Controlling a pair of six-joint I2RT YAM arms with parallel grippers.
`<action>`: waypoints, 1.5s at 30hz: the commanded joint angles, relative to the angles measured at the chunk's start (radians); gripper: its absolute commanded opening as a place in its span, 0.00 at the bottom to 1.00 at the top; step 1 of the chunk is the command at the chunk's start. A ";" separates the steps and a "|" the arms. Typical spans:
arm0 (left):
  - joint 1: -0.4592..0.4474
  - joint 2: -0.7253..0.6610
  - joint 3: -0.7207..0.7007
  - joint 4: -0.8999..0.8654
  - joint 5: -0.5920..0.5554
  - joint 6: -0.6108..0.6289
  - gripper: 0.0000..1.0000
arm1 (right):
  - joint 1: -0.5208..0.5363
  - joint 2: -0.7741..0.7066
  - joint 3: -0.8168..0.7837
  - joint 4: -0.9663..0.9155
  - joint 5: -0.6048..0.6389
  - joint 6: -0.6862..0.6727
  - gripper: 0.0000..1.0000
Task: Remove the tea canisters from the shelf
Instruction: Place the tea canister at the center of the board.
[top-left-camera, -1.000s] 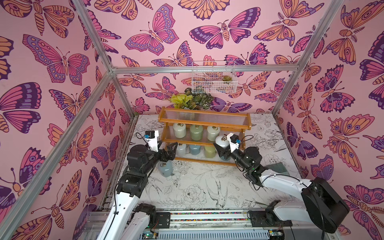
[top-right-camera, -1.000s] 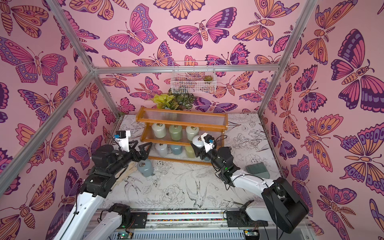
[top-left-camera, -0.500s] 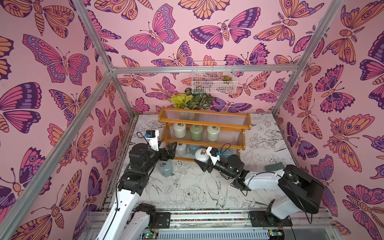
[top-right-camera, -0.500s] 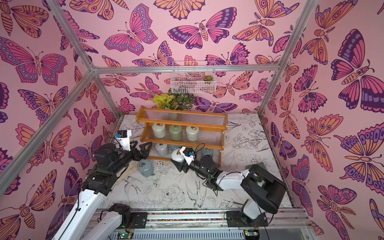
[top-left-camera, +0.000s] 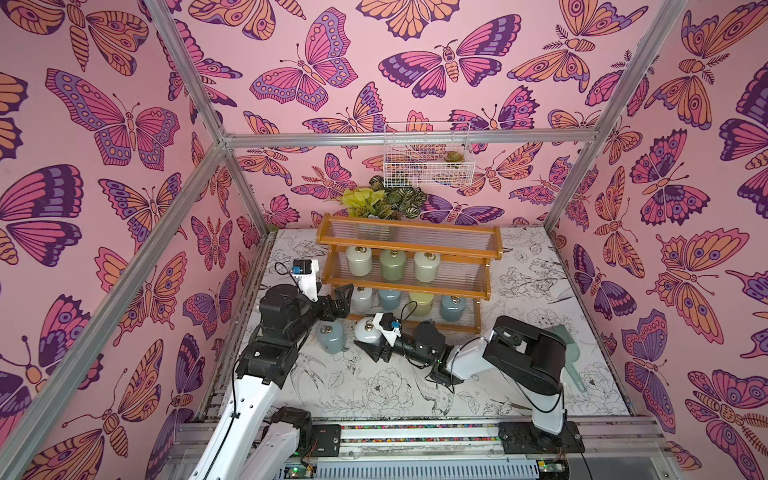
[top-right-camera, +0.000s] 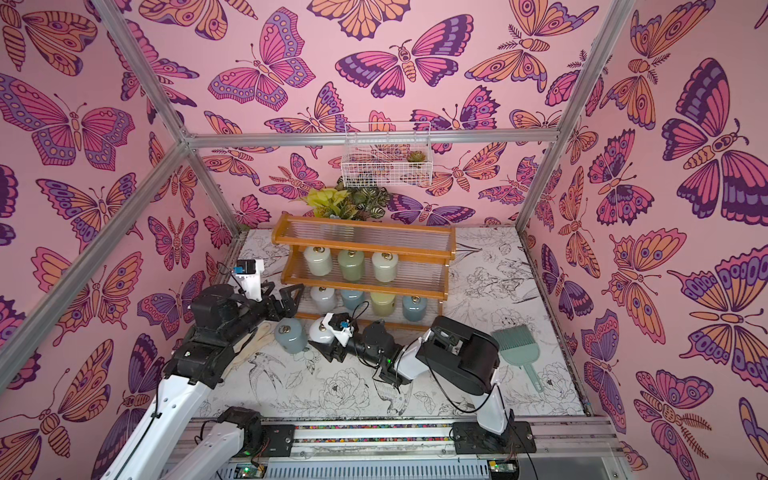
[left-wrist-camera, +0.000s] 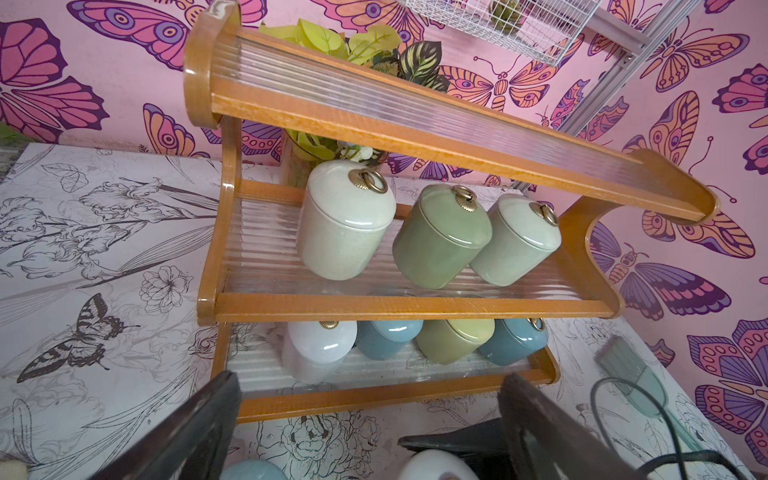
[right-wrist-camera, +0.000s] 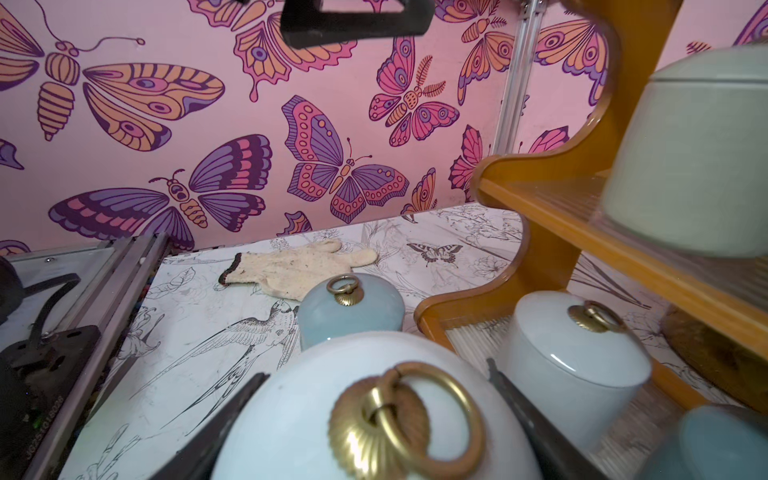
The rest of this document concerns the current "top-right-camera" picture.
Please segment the large light blue canister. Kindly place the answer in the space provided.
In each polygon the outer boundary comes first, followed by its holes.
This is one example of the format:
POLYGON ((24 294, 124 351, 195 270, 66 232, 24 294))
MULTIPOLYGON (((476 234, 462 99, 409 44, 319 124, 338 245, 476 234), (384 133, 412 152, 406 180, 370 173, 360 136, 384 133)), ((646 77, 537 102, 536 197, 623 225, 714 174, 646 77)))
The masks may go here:
POLYGON ((296 318, 280 320, 274 330, 278 344, 289 354, 297 354, 308 345, 308 336, 303 323, 296 318))

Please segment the cream canister shelf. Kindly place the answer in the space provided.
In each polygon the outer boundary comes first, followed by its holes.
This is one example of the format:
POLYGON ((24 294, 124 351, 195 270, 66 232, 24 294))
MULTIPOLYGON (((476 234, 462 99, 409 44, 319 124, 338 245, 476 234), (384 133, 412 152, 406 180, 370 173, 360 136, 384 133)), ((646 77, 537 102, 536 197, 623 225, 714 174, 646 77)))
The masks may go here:
POLYGON ((390 283, 396 279, 399 257, 391 252, 376 252, 372 254, 371 262, 374 276, 378 282, 390 283))

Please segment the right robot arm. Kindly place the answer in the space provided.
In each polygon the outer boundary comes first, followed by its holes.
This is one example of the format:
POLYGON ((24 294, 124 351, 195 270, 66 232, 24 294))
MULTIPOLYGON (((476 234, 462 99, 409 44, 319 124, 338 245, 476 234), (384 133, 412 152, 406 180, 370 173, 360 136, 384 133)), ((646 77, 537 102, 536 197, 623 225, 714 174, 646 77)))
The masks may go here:
POLYGON ((394 388, 427 374, 438 385, 447 382, 466 394, 472 406, 453 408, 475 419, 449 430, 458 454, 513 457, 537 451, 530 424, 517 421, 504 403, 497 381, 500 346, 485 332, 438 316, 426 333, 400 345, 382 320, 360 329, 349 314, 328 313, 312 323, 308 343, 329 362, 356 357, 374 370, 375 380, 394 388))

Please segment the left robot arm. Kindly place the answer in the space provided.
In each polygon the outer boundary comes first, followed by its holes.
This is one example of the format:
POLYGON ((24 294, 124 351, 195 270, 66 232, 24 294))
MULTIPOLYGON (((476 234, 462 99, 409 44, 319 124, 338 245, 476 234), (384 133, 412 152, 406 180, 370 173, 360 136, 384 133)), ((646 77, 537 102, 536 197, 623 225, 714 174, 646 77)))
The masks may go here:
MULTIPOLYGON (((296 315, 304 287, 273 283, 251 299, 230 284, 205 288, 188 309, 194 323, 164 367, 155 396, 136 429, 103 471, 104 479, 160 479, 182 434, 203 401, 223 382, 225 372, 254 339, 263 322, 296 315)), ((170 479, 208 479, 240 454, 261 454, 269 443, 261 415, 229 407, 209 433, 169 471, 170 479)))

